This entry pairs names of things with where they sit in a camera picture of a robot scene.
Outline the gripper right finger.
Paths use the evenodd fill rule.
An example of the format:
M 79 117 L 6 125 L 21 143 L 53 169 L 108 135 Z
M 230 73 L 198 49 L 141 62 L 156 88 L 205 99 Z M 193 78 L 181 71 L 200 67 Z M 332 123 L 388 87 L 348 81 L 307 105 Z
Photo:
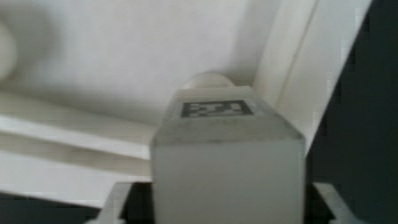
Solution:
M 303 224 L 362 224 L 328 183 L 314 182 L 305 187 Z

